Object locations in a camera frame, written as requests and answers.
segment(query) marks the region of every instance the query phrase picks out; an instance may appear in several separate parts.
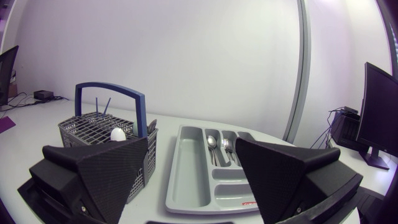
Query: small black box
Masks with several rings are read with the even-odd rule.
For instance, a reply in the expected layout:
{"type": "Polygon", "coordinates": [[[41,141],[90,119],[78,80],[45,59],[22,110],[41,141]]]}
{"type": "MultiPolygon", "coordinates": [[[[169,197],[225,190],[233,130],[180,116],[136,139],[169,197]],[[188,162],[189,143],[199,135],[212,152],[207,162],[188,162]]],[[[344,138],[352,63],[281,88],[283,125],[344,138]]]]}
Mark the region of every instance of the small black box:
{"type": "Polygon", "coordinates": [[[330,134],[335,142],[358,152],[367,152],[369,146],[356,141],[360,116],[353,113],[336,112],[330,134]]]}
{"type": "Polygon", "coordinates": [[[33,92],[33,97],[37,100],[49,100],[54,96],[54,93],[51,91],[39,90],[33,92]]]}

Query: fork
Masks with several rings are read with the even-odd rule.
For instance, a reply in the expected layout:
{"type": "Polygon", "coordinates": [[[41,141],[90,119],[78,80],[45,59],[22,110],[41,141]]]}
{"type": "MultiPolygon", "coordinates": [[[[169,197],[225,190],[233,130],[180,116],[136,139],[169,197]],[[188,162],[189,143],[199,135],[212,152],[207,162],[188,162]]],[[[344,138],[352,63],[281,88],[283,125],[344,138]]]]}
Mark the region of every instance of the fork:
{"type": "Polygon", "coordinates": [[[232,158],[233,150],[232,150],[232,146],[231,146],[231,141],[229,139],[223,139],[223,144],[224,144],[225,152],[226,152],[226,155],[228,156],[228,159],[230,161],[234,160],[232,158]]]}

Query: cutlery basket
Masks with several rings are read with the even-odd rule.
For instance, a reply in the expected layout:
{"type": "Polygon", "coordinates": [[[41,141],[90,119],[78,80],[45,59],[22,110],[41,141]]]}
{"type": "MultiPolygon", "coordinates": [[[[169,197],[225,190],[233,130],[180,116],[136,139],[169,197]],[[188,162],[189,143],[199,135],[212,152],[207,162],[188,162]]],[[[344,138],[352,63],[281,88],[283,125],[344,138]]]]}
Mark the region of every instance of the cutlery basket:
{"type": "Polygon", "coordinates": [[[121,128],[126,139],[147,137],[148,152],[137,173],[136,179],[127,198],[129,203],[141,189],[147,185],[155,171],[156,136],[158,129],[147,133],[145,96],[135,90],[110,83],[81,83],[76,85],[75,116],[58,124],[64,147],[76,147],[89,144],[101,144],[110,141],[111,131],[121,128]],[[114,90],[136,100],[137,124],[132,121],[117,118],[111,114],[91,112],[81,114],[81,89],[84,87],[100,87],[114,90]],[[138,125],[138,136],[133,134],[133,125],[138,125]]]}

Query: red label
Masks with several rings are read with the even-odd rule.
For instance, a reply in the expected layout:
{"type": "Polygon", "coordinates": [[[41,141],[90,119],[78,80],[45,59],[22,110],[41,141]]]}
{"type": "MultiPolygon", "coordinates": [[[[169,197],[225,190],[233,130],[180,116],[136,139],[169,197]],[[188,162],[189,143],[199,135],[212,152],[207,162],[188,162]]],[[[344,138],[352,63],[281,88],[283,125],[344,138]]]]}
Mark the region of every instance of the red label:
{"type": "Polygon", "coordinates": [[[242,205],[252,205],[252,204],[255,204],[255,203],[257,203],[257,202],[243,202],[242,205]]]}

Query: white egg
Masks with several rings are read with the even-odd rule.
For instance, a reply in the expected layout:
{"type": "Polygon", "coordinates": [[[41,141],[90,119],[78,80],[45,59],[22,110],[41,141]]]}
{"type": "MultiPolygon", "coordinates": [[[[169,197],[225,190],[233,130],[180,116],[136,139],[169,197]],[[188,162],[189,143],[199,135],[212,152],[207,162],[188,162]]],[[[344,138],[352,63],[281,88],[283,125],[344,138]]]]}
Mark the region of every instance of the white egg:
{"type": "Polygon", "coordinates": [[[111,132],[111,141],[125,141],[126,135],[121,128],[115,128],[111,132]]]}

